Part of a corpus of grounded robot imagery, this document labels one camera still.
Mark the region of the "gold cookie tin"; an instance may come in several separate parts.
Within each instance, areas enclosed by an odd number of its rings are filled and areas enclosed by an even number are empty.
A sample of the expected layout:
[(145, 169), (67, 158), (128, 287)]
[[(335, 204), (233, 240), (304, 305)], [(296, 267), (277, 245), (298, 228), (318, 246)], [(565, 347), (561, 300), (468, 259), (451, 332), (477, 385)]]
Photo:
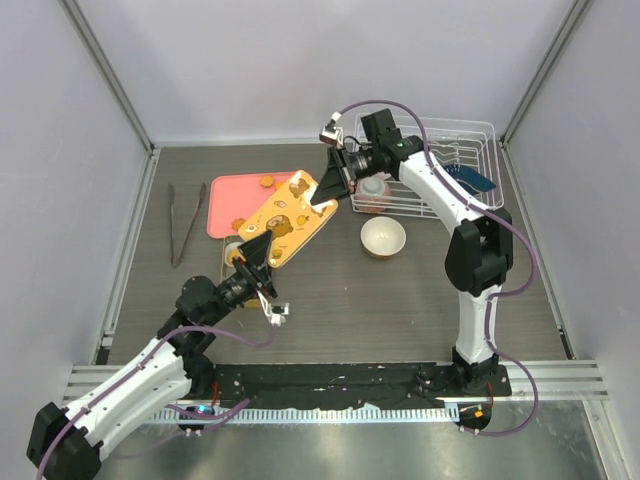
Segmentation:
[(235, 296), (234, 290), (237, 288), (238, 281), (242, 279), (242, 276), (237, 273), (234, 264), (227, 264), (228, 255), (225, 254), (225, 248), (232, 242), (242, 243), (239, 237), (226, 237), (223, 240), (220, 283), (218, 284), (219, 289), (227, 298)]

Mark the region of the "silver tin lid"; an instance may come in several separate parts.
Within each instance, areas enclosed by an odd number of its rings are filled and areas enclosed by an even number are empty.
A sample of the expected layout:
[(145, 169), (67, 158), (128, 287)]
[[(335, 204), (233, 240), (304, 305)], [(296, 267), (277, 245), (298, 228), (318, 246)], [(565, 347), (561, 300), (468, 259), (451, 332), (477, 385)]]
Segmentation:
[(283, 267), (336, 213), (335, 199), (311, 204), (317, 187), (308, 172), (298, 170), (240, 227), (238, 234), (244, 241), (272, 232), (267, 256), (272, 268)]

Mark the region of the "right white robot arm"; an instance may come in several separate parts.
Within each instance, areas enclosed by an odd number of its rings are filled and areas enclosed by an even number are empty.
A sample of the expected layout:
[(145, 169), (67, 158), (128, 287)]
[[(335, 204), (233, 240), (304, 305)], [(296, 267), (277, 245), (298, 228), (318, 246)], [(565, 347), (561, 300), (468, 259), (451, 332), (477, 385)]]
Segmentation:
[(362, 117), (367, 142), (357, 151), (343, 145), (341, 116), (333, 113), (319, 135), (328, 146), (327, 167), (311, 204), (352, 196), (359, 181), (385, 173), (433, 210), (449, 234), (444, 266), (459, 299), (451, 380), (462, 394), (486, 393), (499, 361), (488, 343), (495, 326), (492, 301), (513, 266), (509, 212), (470, 195), (436, 159), (426, 134), (403, 135), (389, 109)]

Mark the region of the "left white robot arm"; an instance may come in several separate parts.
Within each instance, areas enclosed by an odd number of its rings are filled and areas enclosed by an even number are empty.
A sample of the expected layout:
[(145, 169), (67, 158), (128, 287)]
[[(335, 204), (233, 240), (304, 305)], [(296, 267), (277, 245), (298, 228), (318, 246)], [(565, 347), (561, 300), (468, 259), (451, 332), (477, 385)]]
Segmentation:
[(220, 284), (205, 276), (185, 282), (176, 310), (128, 364), (81, 398), (50, 402), (34, 419), (26, 455), (39, 479), (92, 479), (117, 446), (173, 402), (205, 397), (213, 365), (205, 351), (224, 335), (218, 323), (252, 298), (276, 298), (267, 230), (240, 245), (234, 273)]

